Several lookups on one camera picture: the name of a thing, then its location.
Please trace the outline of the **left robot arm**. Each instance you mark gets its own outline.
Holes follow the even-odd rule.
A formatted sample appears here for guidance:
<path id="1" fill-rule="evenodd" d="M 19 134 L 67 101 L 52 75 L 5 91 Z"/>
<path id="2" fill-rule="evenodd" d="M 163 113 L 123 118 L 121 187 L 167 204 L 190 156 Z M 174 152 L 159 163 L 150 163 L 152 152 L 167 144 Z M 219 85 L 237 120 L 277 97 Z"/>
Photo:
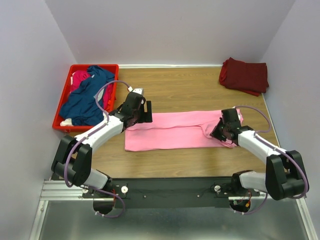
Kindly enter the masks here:
<path id="1" fill-rule="evenodd" d="M 111 191 L 110 177 L 92 168 L 93 153 L 109 139 L 141 123 L 151 123 L 152 105 L 143 88 L 128 93 L 125 101 L 109 113 L 109 118 L 75 137 L 66 135 L 58 145 L 51 171 L 72 186 L 88 186 L 101 198 Z"/>

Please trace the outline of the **pink t-shirt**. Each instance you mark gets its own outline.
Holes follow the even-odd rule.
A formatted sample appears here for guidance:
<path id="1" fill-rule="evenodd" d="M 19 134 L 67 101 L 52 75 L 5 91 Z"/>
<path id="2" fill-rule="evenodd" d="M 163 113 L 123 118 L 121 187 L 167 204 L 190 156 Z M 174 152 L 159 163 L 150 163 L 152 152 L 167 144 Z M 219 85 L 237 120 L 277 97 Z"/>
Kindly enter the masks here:
<path id="1" fill-rule="evenodd" d="M 191 148 L 234 148 L 230 140 L 210 136 L 218 124 L 220 110 L 153 113 L 151 123 L 138 123 L 125 130 L 128 152 Z"/>

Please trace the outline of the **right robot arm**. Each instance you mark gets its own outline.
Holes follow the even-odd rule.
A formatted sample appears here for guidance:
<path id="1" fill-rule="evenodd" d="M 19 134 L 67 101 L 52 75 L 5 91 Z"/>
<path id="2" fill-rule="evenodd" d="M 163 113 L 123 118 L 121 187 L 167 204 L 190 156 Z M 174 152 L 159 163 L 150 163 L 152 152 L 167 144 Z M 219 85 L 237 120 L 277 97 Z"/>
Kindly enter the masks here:
<path id="1" fill-rule="evenodd" d="M 241 196 L 248 189 L 255 189 L 279 201 L 286 198 L 300 199 L 309 191 L 301 154 L 274 145 L 261 137 L 258 131 L 242 125 L 236 107 L 221 111 L 219 122 L 210 136 L 244 148 L 265 163 L 264 173 L 244 170 L 232 175 L 230 191 L 234 195 Z"/>

